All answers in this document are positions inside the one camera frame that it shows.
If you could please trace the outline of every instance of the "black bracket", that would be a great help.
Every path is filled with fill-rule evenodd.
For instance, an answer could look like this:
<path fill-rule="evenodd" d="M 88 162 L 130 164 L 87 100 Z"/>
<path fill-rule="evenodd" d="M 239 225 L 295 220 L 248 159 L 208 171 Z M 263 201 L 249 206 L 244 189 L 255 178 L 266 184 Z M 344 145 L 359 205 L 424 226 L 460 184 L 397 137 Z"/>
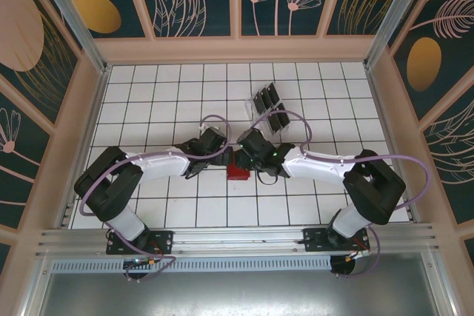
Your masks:
<path fill-rule="evenodd" d="M 367 230 L 361 229 L 354 235 L 367 249 L 370 249 Z M 339 246 L 334 246 L 327 238 L 327 228 L 303 229 L 303 240 L 306 252 L 347 252 L 360 249 L 360 246 L 352 239 L 346 238 Z"/>
<path fill-rule="evenodd" d="M 164 255 L 170 255 L 173 249 L 173 231 L 151 231 L 147 240 L 147 245 L 143 250 L 148 253 L 159 254 L 158 247 Z M 108 234 L 107 255 L 137 255 L 139 253 L 125 246 L 121 239 L 114 233 Z"/>

